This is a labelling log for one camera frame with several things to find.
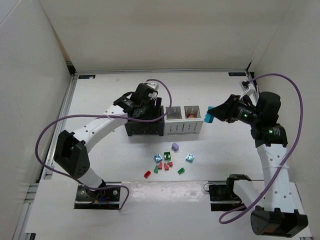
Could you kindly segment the lilac lego brick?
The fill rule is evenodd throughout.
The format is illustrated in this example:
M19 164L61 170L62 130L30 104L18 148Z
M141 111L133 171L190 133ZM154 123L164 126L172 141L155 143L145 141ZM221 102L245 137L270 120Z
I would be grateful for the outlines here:
M180 146L176 143L176 142L173 142L172 145L171 145L171 149L175 152L177 152L179 150Z

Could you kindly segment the green square lego brick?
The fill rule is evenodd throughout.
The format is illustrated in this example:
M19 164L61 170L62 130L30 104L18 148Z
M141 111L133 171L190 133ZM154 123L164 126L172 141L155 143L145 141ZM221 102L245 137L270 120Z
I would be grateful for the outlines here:
M163 157L165 161L170 161L171 160L171 152L167 151L163 153Z

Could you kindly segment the green sloped lego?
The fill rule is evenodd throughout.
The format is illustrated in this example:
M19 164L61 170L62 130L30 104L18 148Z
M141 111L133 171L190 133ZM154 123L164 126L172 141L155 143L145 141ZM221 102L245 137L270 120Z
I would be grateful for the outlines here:
M159 172L159 166L158 165L155 166L153 172L156 173L156 174Z

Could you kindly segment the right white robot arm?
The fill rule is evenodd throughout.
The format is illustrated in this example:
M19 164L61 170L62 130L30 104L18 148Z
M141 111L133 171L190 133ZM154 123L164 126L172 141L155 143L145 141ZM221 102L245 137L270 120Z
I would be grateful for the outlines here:
M227 178L230 194L235 194L250 213L255 235L292 238L304 230L308 217L299 213L293 198L288 166L283 162L288 150L286 130L278 124L281 98L273 92L262 92L254 105L249 96L230 95L221 105L210 107L207 117L222 122L241 121L251 127L263 172L265 189L258 193L250 178L231 174Z

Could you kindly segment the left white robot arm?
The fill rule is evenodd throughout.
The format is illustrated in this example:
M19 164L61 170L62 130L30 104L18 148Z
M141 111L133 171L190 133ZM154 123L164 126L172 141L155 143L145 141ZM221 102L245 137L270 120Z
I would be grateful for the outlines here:
M127 118L137 120L156 119L160 112L157 103L159 85L154 82L140 83L134 92L127 92L115 100L103 113L85 126L69 132L63 130L57 139L54 161L73 179L91 188L106 184L90 167L89 152L116 128L125 125Z

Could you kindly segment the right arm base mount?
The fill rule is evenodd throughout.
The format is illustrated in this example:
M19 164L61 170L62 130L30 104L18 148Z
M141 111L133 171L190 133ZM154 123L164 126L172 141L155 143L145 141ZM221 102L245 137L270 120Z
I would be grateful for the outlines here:
M250 205L259 193L245 174L230 174L225 182L209 181L203 185L203 191L209 194L212 212L227 212L238 207L243 211L246 209L243 200Z

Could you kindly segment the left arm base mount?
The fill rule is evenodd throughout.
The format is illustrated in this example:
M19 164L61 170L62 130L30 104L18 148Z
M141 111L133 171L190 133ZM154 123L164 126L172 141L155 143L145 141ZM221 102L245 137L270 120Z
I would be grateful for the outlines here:
M85 187L77 187L74 209L76 210L117 210L120 208L120 187L101 190L92 193Z

